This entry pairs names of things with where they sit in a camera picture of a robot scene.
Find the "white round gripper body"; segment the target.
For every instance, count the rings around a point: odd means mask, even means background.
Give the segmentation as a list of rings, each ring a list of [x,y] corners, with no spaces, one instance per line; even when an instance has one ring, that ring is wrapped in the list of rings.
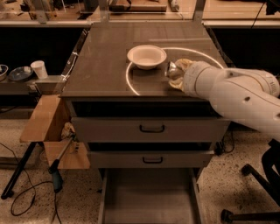
[[[192,63],[185,71],[183,92],[191,97],[208,98],[214,83],[221,77],[222,68],[204,61]]]

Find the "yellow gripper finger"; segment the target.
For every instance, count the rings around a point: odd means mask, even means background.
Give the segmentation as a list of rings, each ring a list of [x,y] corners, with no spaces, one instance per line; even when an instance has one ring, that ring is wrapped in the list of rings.
[[[177,79],[170,79],[169,84],[172,88],[178,89],[183,91],[184,90],[184,84],[183,84],[183,78],[179,77]]]
[[[189,59],[178,59],[175,65],[185,71],[192,63],[193,61]]]

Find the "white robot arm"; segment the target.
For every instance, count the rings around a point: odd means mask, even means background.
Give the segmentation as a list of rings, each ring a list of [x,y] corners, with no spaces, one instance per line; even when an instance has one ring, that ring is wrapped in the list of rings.
[[[273,74],[180,59],[168,64],[165,76],[173,88],[209,101],[220,116],[280,141],[279,82]]]

